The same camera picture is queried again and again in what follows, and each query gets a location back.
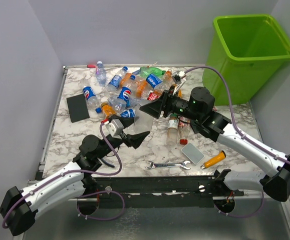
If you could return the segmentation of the clear label-less bottle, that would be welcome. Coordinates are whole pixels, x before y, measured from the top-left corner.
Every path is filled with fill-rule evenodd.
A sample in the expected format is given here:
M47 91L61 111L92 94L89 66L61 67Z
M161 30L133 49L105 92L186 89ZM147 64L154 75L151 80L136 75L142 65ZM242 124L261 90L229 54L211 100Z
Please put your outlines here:
M149 100L143 99L137 104L135 108L133 128L136 134L152 130L153 117L140 110L140 107L148 104L149 102Z

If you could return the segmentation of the starbucks coffee bottle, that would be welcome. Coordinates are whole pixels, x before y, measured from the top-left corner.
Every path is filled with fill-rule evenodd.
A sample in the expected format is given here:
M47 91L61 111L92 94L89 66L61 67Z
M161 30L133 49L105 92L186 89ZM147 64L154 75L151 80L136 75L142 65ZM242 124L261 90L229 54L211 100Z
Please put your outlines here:
M178 118L176 114L172 113L169 116L168 120L166 143L169 146L176 145L177 137L178 137Z

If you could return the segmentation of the small orange juice bottle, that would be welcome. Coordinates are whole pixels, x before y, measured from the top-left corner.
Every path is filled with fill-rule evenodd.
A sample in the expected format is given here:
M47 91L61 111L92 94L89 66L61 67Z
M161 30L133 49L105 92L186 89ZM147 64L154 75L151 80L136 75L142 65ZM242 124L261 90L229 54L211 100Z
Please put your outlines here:
M112 115L115 115L116 114L116 112L114 111L114 109L107 102L101 103L101 106L100 107L101 107L101 110L102 110L104 119L108 119Z

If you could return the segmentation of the red label cola bottle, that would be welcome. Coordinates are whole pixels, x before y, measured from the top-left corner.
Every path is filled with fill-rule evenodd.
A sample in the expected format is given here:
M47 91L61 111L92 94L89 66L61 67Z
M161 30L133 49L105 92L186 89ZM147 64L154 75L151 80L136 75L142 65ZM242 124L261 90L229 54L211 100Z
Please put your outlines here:
M190 133L189 119L182 117L182 116L179 118L178 132L179 132L179 143L181 145L187 145L188 144L188 136Z

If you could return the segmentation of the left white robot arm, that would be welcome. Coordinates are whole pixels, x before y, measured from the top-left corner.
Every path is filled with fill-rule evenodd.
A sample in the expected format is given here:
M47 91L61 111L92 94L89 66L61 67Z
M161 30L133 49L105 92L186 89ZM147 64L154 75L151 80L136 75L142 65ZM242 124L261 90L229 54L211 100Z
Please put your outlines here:
M133 124L134 118L113 115L101 122L108 135L97 137L93 134L83 138L78 154L55 174L23 189L16 186L7 190L0 206L3 217L2 227L9 229L13 236L27 231L44 212L54 205L77 197L94 194L93 175L114 176L122 170L122 160L117 156L119 168L112 173L100 173L100 159L108 153L117 155L116 148L122 144L137 149L149 131L125 134L124 129Z

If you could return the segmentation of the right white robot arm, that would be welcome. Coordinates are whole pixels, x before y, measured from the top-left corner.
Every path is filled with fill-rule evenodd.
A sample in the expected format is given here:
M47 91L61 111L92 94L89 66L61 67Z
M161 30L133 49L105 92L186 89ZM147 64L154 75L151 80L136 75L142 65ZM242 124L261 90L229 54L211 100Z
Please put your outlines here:
M140 110L158 119L177 114L193 121L198 132L225 145L257 165L262 172L223 171L215 182L215 191L222 196L232 190L263 191L272 199L285 202L290 196L290 154L272 149L240 130L233 121L213 110L215 99L204 87L195 87L189 100L165 90L156 100Z

